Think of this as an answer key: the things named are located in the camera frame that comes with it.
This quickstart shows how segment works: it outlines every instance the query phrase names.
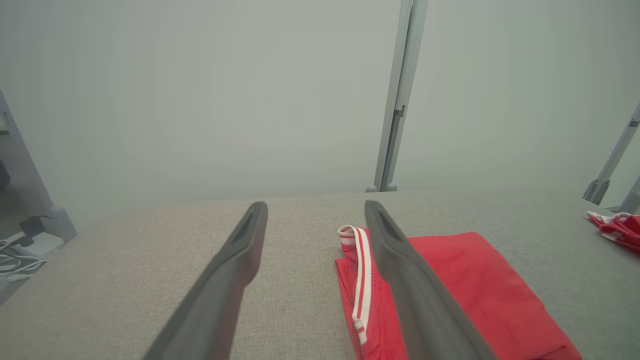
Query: white partition panel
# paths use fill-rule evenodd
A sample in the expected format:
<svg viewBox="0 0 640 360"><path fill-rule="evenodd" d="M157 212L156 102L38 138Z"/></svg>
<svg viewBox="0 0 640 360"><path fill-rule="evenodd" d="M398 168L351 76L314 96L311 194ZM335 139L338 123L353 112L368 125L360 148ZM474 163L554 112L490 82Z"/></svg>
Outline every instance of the white partition panel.
<svg viewBox="0 0 640 360"><path fill-rule="evenodd" d="M393 183L582 196L640 99L640 2L432 0Z"/></svg>
<svg viewBox="0 0 640 360"><path fill-rule="evenodd" d="M0 88L80 229L158 202L363 192L400 8L7 1Z"/></svg>

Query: gray fabric tabletop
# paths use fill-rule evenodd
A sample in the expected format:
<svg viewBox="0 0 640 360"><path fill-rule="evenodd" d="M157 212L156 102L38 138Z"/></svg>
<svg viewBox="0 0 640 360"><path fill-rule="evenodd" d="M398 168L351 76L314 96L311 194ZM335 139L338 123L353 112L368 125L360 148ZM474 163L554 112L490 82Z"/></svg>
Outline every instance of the gray fabric tabletop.
<svg viewBox="0 0 640 360"><path fill-rule="evenodd" d="M640 259L582 218L608 211L515 188L266 199L262 263L244 293L233 358L355 358L334 259L337 228L365 225L365 199L380 201L407 236L484 236L585 359L640 354ZM94 225L0 307L0 358L140 358L250 203L169 205Z"/></svg>

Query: red cloth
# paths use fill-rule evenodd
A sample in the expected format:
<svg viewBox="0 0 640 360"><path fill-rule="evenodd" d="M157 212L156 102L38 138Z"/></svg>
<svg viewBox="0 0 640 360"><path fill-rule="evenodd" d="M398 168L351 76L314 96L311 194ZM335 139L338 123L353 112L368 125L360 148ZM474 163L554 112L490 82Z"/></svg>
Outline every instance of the red cloth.
<svg viewBox="0 0 640 360"><path fill-rule="evenodd" d="M349 333L358 359L406 359L389 285L382 279L366 229L339 229L346 257L336 260ZM458 301L499 359L582 359L540 299L476 233L409 241Z"/></svg>
<svg viewBox="0 0 640 360"><path fill-rule="evenodd" d="M622 247L640 255L640 217L628 213L617 213L605 217L587 211L587 217L600 229L600 234Z"/></svg>

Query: red fabric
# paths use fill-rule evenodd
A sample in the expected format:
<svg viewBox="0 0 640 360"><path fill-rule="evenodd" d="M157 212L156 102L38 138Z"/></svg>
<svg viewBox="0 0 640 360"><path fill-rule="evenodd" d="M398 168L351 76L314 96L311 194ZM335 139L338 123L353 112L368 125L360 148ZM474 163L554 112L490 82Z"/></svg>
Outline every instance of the red fabric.
<svg viewBox="0 0 640 360"><path fill-rule="evenodd" d="M369 247L366 229L354 228L355 243L342 244L346 257L336 260L344 314L358 359L406 359L406 350L394 301L371 255L369 288L360 287L364 302L370 300L368 321L354 316L358 264ZM340 232L343 235L349 229ZM544 305L522 278L489 243L476 233L454 236L424 236L409 241L424 257L449 292L458 301L495 355L503 360L582 359L569 338L556 325ZM370 298L366 291L371 291ZM358 332L363 332L358 339Z"/></svg>
<svg viewBox="0 0 640 360"><path fill-rule="evenodd" d="M598 226L602 236L640 255L640 217L618 213L603 217L589 213L589 219Z"/></svg>

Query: white striped trim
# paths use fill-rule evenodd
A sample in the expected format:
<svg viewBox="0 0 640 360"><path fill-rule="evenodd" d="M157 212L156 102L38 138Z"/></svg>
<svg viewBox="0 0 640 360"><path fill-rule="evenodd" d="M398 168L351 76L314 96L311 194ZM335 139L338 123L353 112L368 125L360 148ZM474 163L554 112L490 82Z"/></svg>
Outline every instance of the white striped trim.
<svg viewBox="0 0 640 360"><path fill-rule="evenodd" d="M369 247L369 237L361 227L350 225L341 227L338 229L338 233L340 234L341 242L348 245L355 244L358 253L358 279L356 280L356 296L351 318L362 345L367 341L367 325L369 324L369 310L371 308L371 249Z"/></svg>

